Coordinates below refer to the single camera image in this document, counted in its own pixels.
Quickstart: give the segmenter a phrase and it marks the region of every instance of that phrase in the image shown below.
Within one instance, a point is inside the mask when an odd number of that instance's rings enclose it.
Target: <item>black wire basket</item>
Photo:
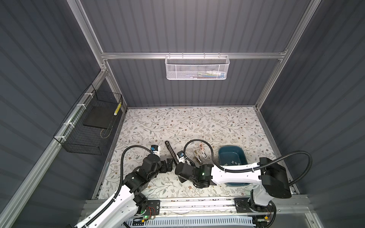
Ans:
[[[54,138],[67,152],[94,155],[108,153],[122,117],[122,95],[94,90],[79,106],[72,120],[64,123],[67,124],[65,133]],[[104,126],[94,126],[93,123],[100,120]]]

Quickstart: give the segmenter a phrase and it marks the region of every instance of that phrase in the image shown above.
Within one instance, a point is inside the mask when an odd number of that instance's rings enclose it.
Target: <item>yellow patterned stick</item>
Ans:
[[[115,112],[114,112],[114,115],[116,116],[118,114],[118,111],[121,107],[122,103],[119,103],[118,107],[116,108]]]

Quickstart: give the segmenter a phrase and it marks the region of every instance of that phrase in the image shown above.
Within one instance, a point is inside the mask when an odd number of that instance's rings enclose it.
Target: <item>gray wall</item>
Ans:
[[[254,105],[276,63],[276,59],[234,59],[226,80],[192,81],[167,80],[162,59],[109,60],[129,107]]]
[[[0,211],[99,71],[66,1],[0,1]],[[14,227],[76,222],[104,160],[62,150]]]
[[[298,182],[326,227],[365,217],[365,1],[322,1],[262,107],[282,154],[306,150]],[[299,175],[304,157],[286,161]]]
[[[309,0],[81,2],[104,52],[208,53],[284,51]],[[161,60],[109,60],[130,107],[255,104],[275,62],[231,60],[226,80],[169,81]]]

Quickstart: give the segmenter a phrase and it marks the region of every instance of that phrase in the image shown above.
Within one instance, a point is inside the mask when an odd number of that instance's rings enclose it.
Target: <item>floral tablecloth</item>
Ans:
[[[254,108],[174,108],[174,109],[129,109],[103,182],[99,199],[107,199],[118,188],[120,179],[120,158],[125,148],[142,145],[147,148],[157,144],[162,147],[160,157],[171,157],[166,149],[168,140],[175,152],[179,152],[191,139],[204,139],[214,150],[218,161],[221,146],[241,147],[248,163],[259,161],[260,157],[274,158],[272,148]],[[199,148],[199,142],[189,145],[187,155],[195,164],[193,150]],[[212,163],[208,147],[208,158],[204,164]],[[148,152],[133,148],[124,157],[124,176],[142,164]],[[159,174],[142,193],[148,198],[206,197],[206,196],[242,196],[249,195],[253,185],[228,187],[225,184],[205,189],[195,188],[191,182],[180,183],[172,172]]]

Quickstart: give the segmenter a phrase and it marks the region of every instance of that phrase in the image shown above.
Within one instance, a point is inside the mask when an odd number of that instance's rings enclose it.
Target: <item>striped gray panel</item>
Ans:
[[[104,52],[278,52],[309,0],[82,0]]]
[[[65,1],[0,1],[0,211],[6,206],[78,97],[100,71]],[[19,219],[65,226],[75,199],[92,193],[102,159],[60,155]],[[93,179],[75,186],[73,176]],[[67,210],[54,211],[61,207]],[[79,213],[74,213],[77,221]]]
[[[109,64],[129,107],[253,105],[277,60],[231,60],[226,80],[168,80],[165,62],[112,59]]]
[[[282,154],[312,154],[312,170],[297,185],[326,227],[363,226],[364,12],[363,0],[322,1],[262,107]],[[287,165],[295,177],[306,159]]]

